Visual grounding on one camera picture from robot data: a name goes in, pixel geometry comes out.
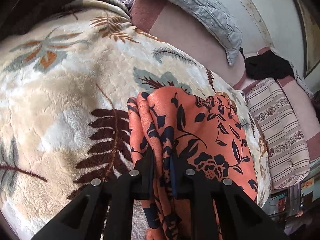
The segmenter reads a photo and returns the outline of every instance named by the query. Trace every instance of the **fern pattern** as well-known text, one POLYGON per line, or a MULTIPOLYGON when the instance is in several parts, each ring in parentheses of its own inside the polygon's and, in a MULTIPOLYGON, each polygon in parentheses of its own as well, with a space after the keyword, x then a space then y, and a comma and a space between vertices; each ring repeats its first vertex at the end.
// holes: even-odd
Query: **fern pattern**
POLYGON ((161 48, 156 48, 152 52, 153 57, 162 64, 162 58, 164 56, 169 56, 172 58, 176 58, 181 60, 184 63, 188 63, 190 65, 194 66, 199 66, 191 57, 189 57, 187 54, 182 53, 180 51, 177 51, 173 48, 168 48, 168 47, 161 47, 161 48))
POLYGON ((252 120, 252 117, 251 117, 250 114, 249 114, 249 120, 250 120, 250 124, 251 124, 251 130, 252 130, 252 133, 253 133, 253 137, 256 138, 255 135, 254 135, 254 121, 252 120))
POLYGON ((125 41, 131 41, 135 43, 139 43, 135 41, 132 37, 130 37, 127 33, 122 30, 122 24, 126 23, 128 20, 121 16, 98 16, 92 19, 93 27, 104 26, 99 30, 99 33, 102 33, 102 38, 109 37, 113 38, 115 41, 121 40, 123 43, 125 41))
POLYGON ((179 82, 170 72, 165 72, 158 77, 149 71, 133 67, 133 77, 134 81, 149 94, 155 89, 167 86, 180 87, 188 94, 192 92, 190 86, 179 82))
POLYGON ((88 151, 89 157, 80 161, 76 169, 93 169, 74 180, 74 183, 81 186, 74 190, 68 199, 73 199, 95 178, 108 181, 116 178, 117 174, 126 172, 128 168, 122 158, 132 162, 127 146, 130 144, 128 113, 115 109, 110 99, 99 86, 97 87, 112 105, 112 109, 95 109, 91 112, 91 115, 97 117, 94 122, 88 124, 98 129, 89 137, 95 144, 88 151))
POLYGON ((5 150, 4 143, 0 141, 0 193, 6 191, 9 196, 15 189, 18 173, 22 173, 34 178, 48 182, 44 177, 31 171, 25 171, 18 167, 19 155, 16 139, 13 137, 10 143, 9 151, 5 150))
POLYGON ((213 80, 214 80, 213 73, 212 73, 209 69, 207 69, 207 68, 205 68, 205 70, 206 70, 206 72, 207 72, 208 82, 209 82, 212 90, 213 90, 214 92, 216 92, 215 89, 214 89, 214 86, 213 86, 213 80))

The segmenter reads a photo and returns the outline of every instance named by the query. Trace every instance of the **black cloth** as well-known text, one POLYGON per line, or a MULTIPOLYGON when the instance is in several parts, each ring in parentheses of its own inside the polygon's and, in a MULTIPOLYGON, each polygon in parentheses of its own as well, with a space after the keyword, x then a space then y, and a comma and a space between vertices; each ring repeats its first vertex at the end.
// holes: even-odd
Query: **black cloth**
POLYGON ((23 35, 34 24, 59 12, 73 0, 19 0, 0 27, 0 41, 9 35, 23 35))
POLYGON ((289 62, 277 56, 271 50, 266 51, 262 55, 246 58, 244 63, 247 76, 255 80, 269 77, 281 79, 286 76, 294 78, 289 62))

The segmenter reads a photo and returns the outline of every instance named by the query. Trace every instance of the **orange leaf pattern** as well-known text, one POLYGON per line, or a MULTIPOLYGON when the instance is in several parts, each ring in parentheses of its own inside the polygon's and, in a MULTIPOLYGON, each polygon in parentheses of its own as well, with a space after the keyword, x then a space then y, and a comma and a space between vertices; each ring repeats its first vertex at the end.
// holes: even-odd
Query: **orange leaf pattern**
POLYGON ((29 51, 15 58, 7 67, 4 68, 4 71, 18 71, 34 62, 35 64, 33 68, 35 70, 47 72, 67 57, 67 52, 63 49, 76 43, 88 44, 85 40, 63 42, 68 39, 75 38, 81 33, 68 33, 51 37, 51 34, 56 29, 57 28, 53 29, 42 41, 30 40, 11 49, 10 52, 33 48, 31 52, 29 51))

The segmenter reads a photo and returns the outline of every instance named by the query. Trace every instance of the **orange floral fabric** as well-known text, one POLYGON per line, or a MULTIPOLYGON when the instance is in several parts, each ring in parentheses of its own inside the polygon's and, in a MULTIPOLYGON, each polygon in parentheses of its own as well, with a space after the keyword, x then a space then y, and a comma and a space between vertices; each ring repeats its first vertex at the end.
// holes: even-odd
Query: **orange floral fabric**
POLYGON ((134 163, 147 149, 155 156, 154 198, 142 201, 148 239, 191 236, 188 200, 172 196, 170 155, 188 161, 208 179, 232 179, 257 200, 257 179, 236 105, 226 93, 202 99, 176 87, 129 98, 129 131, 134 163))

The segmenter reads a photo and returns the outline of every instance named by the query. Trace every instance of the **pillow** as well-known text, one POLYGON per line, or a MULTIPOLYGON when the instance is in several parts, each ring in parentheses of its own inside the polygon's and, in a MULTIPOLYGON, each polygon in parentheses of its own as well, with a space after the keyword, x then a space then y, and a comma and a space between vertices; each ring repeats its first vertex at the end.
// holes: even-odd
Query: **pillow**
POLYGON ((228 63, 231 66, 235 64, 242 42, 242 34, 233 16, 218 0, 168 1, 178 5, 201 22, 226 50, 228 63))
POLYGON ((142 31, 187 53, 234 89, 241 87, 246 77, 241 53, 230 66, 217 39, 179 6, 167 0, 136 0, 130 14, 132 24, 142 31))
POLYGON ((320 157, 320 124, 316 111, 308 95, 293 77, 288 76, 278 81, 297 116, 307 142, 310 160, 314 161, 320 157))
POLYGON ((273 78, 263 79, 246 100, 268 143, 273 188, 300 182, 309 173, 308 147, 301 123, 281 87, 273 78))

